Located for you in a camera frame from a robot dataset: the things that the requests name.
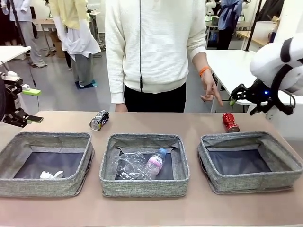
person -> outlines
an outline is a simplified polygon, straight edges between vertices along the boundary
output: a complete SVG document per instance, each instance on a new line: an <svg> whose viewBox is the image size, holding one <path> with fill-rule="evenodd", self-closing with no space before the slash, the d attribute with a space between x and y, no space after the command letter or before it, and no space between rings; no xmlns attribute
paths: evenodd
<svg viewBox="0 0 303 227"><path fill-rule="evenodd" d="M206 94L220 94L205 53L204 0L106 0L111 101L117 112L184 112L188 58Z"/></svg>
<svg viewBox="0 0 303 227"><path fill-rule="evenodd" d="M65 60L66 60L66 64L68 67L68 70L71 71L71 56L68 54L67 51L64 51L64 55L65 55Z"/></svg>
<svg viewBox="0 0 303 227"><path fill-rule="evenodd" d="M49 0L62 50L71 57L74 81L79 88L93 83L93 54L100 47L89 30L86 0Z"/></svg>
<svg viewBox="0 0 303 227"><path fill-rule="evenodd" d="M218 50L228 50L242 12L243 0L221 0L221 10L218 22Z"/></svg>
<svg viewBox="0 0 303 227"><path fill-rule="evenodd" d="M8 0L1 0L1 7L4 14L8 14L9 10L7 8L7 1ZM44 60L41 57L41 53L39 48L36 44L34 34L33 34L33 27L32 27L32 14L30 11L30 0L9 0L14 1L17 17L20 23L20 28L22 35L25 40L25 44L31 47L30 51L30 58L32 60L32 66L34 68L43 68L47 66ZM9 18L11 21L16 21L15 16L13 14L13 7L10 7L10 15Z"/></svg>
<svg viewBox="0 0 303 227"><path fill-rule="evenodd" d="M0 10L0 45L17 45L18 32L15 23L10 21L9 16Z"/></svg>

white robot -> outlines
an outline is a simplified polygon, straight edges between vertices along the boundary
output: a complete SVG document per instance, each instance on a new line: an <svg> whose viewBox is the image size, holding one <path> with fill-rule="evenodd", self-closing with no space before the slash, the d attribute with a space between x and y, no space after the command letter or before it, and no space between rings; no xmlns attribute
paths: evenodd
<svg viewBox="0 0 303 227"><path fill-rule="evenodd" d="M251 3L251 0L244 0L243 3L242 3L242 12L240 14L240 17L239 17L239 21L245 21L245 9L248 9L249 7L249 4Z"/></svg>
<svg viewBox="0 0 303 227"><path fill-rule="evenodd" d="M296 34L284 42L272 43L261 48L254 56L250 71L258 79L250 88L240 84L231 93L234 100L246 99L257 104L250 114L267 112L273 106L287 115L295 108L296 96L303 96L303 33ZM282 90L293 99L286 106L279 97Z"/></svg>
<svg viewBox="0 0 303 227"><path fill-rule="evenodd" d="M214 14L213 12L213 8L215 8L217 6L217 3L215 2L215 0L206 0L206 4L205 4L205 20L206 21L210 21L212 18L211 16Z"/></svg>

black pole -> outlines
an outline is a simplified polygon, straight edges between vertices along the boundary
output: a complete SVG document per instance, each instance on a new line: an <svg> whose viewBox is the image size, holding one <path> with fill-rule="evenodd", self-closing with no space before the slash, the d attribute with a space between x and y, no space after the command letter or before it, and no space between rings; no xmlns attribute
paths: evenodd
<svg viewBox="0 0 303 227"><path fill-rule="evenodd" d="M257 12L256 12L255 20L254 20L254 23L252 24L252 27L251 27L250 37L248 38L248 42L247 42L245 51L249 51L249 47L250 47L250 43L251 43L251 40L252 40L252 36L254 35L256 24L257 24L257 21L259 20L259 14L260 14L260 9L261 9L261 4L262 4L262 0L259 1L259 5L258 5Z"/></svg>
<svg viewBox="0 0 303 227"><path fill-rule="evenodd" d="M12 9L13 9L13 14L14 14L14 16L15 16L15 21L16 21L16 25L17 25L17 29L18 29L18 32L19 32L19 35L20 35L20 39L21 39L22 45L23 45L24 47L26 47L27 45L26 45L26 43L25 43L25 40L24 40L22 31L21 31L21 27L20 27L20 23L19 23L19 20L18 20L18 16L17 16L17 12L16 12L16 8L15 8L14 0L10 0L9 2L10 2L11 7L12 7Z"/></svg>

plastic bottle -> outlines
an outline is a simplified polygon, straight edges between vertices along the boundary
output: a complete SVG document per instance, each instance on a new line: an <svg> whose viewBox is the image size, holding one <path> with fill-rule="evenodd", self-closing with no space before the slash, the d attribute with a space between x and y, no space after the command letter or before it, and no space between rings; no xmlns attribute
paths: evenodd
<svg viewBox="0 0 303 227"><path fill-rule="evenodd" d="M166 150L160 148L158 152L154 153L147 161L144 170L138 180L154 180L162 169L165 161Z"/></svg>

yellow shirt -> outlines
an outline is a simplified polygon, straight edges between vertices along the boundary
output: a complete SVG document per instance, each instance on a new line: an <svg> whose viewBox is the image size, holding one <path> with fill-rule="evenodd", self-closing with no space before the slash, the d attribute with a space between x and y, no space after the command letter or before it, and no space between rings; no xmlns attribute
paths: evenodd
<svg viewBox="0 0 303 227"><path fill-rule="evenodd" d="M79 30L79 20L87 20L86 0L50 0L53 17L60 17L65 26Z"/></svg>

